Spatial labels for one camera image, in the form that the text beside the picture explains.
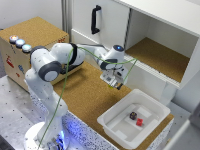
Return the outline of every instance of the cabinet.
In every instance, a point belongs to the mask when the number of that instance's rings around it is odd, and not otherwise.
[[[91,35],[90,28],[85,29],[90,26],[91,21],[87,22],[88,25],[76,25],[78,19],[75,11],[78,12],[78,7],[83,3],[93,7],[100,5],[100,1],[74,0],[72,40],[75,43],[103,44],[108,50],[113,43],[118,42],[126,49],[125,60],[138,57],[139,61],[129,75],[128,87],[139,88],[159,100],[171,100],[176,90],[187,85],[200,70],[199,5],[186,0],[102,1],[107,8],[111,7],[110,4],[113,4],[113,9],[117,8],[114,5],[118,6],[117,12],[120,15],[115,11],[109,13],[117,15],[119,19],[126,16],[123,19],[127,20],[120,24],[120,28],[114,28],[115,20],[106,13],[101,16],[101,21],[107,20],[107,24],[102,27],[105,32]],[[119,36],[118,33],[123,35],[120,40],[115,39]]]

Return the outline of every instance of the small object in bin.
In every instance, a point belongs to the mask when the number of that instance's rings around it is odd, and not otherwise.
[[[137,118],[137,114],[136,114],[135,112],[132,112],[132,113],[130,114],[130,118],[131,118],[132,120],[135,120],[135,119]]]
[[[142,126],[142,122],[143,122],[143,119],[138,118],[137,122],[136,122],[136,125]]]
[[[30,53],[31,52],[31,45],[25,44],[22,46],[22,52],[23,53]]]
[[[12,35],[10,37],[10,44],[15,44],[18,39],[19,39],[18,36]]]
[[[25,41],[24,41],[23,39],[19,39],[19,40],[16,41],[15,44],[16,44],[16,47],[17,47],[17,48],[20,48],[20,49],[21,49],[22,46],[25,44]]]

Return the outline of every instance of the handle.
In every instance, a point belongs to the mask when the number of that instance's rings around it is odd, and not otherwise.
[[[96,5],[96,8],[92,10],[92,25],[91,25],[92,34],[100,32],[100,30],[96,28],[96,12],[99,10],[101,10],[101,7],[98,5]]]

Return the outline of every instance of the brown box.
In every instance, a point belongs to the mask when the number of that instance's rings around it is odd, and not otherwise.
[[[0,51],[6,74],[28,91],[24,78],[26,71],[31,68],[30,54],[23,53],[21,49],[9,43],[9,37],[12,35],[24,39],[26,44],[31,45],[32,48],[42,45],[47,49],[50,49],[55,43],[68,43],[69,35],[40,17],[0,31]],[[64,77],[65,75],[59,75],[56,80],[52,81],[52,84],[59,82]]]

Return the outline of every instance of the green cable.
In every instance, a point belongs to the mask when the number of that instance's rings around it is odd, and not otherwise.
[[[130,69],[129,72],[127,73],[127,75],[126,75],[124,81],[126,80],[126,78],[128,77],[129,73],[131,72],[133,66],[134,66],[135,63],[137,62],[137,59],[134,58],[134,59],[131,59],[131,60],[129,60],[129,61],[122,62],[122,63],[111,63],[111,62],[108,62],[108,61],[105,61],[105,60],[99,58],[98,56],[94,55],[92,52],[88,51],[88,50],[85,49],[85,48],[82,48],[82,47],[78,47],[78,48],[81,48],[81,49],[83,49],[83,50],[89,52],[89,53],[92,54],[94,57],[96,57],[96,58],[100,59],[101,61],[104,61],[104,62],[106,62],[106,63],[108,63],[108,64],[120,65],[120,64],[126,64],[126,63],[129,63],[129,62],[135,60],[134,64],[131,66],[131,69]],[[67,62],[67,67],[66,67],[65,82],[64,82],[64,85],[63,85],[62,92],[61,92],[61,94],[60,94],[60,98],[59,98],[59,100],[58,100],[58,104],[57,104],[57,106],[56,106],[56,110],[55,110],[55,112],[54,112],[54,114],[53,114],[53,117],[52,117],[51,121],[49,122],[49,124],[48,124],[48,126],[47,126],[47,128],[46,128],[46,130],[45,130],[45,132],[44,132],[44,134],[43,134],[43,136],[42,136],[42,139],[41,139],[41,141],[40,141],[40,144],[39,144],[37,150],[39,150],[39,148],[40,148],[40,146],[41,146],[41,143],[42,143],[42,141],[43,141],[43,139],[44,139],[44,136],[46,135],[46,132],[47,132],[47,130],[49,129],[49,127],[50,127],[50,125],[51,125],[51,123],[52,123],[52,121],[53,121],[53,119],[54,119],[54,117],[55,117],[55,115],[56,115],[56,113],[57,113],[58,106],[59,106],[59,104],[60,104],[60,100],[61,100],[61,98],[62,98],[63,92],[64,92],[65,87],[66,87],[66,83],[67,83],[67,73],[68,73],[68,68],[69,68],[69,59],[70,59],[70,57],[71,57],[71,54],[72,54],[72,51],[73,51],[73,50],[74,50],[74,49],[72,48],[72,50],[70,51],[70,53],[69,53],[69,55],[68,55],[68,62]]]
[[[70,53],[69,53],[69,55],[68,55],[68,62],[67,62],[67,67],[66,67],[65,82],[64,82],[64,85],[63,85],[62,92],[61,92],[61,94],[60,94],[60,98],[59,98],[59,100],[58,100],[58,104],[57,104],[57,106],[56,106],[56,110],[55,110],[55,112],[54,112],[54,114],[53,114],[53,117],[52,117],[51,121],[49,122],[49,125],[47,126],[47,128],[46,128],[46,130],[45,130],[45,132],[44,132],[44,134],[43,134],[43,136],[42,136],[42,139],[41,139],[41,141],[40,141],[40,144],[39,144],[37,150],[39,150],[40,145],[41,145],[41,143],[42,143],[42,141],[43,141],[43,139],[44,139],[44,136],[46,135],[46,132],[47,132],[47,130],[49,129],[49,127],[50,127],[50,125],[51,125],[51,123],[52,123],[52,121],[53,121],[53,119],[54,119],[54,117],[55,117],[55,115],[56,115],[56,112],[57,112],[57,110],[58,110],[58,106],[59,106],[59,104],[60,104],[60,100],[61,100],[61,98],[62,98],[64,89],[65,89],[65,86],[66,86],[66,82],[67,82],[67,73],[68,73],[68,67],[69,67],[69,60],[70,60],[72,51],[73,51],[73,48],[72,48],[72,50],[70,51]]]

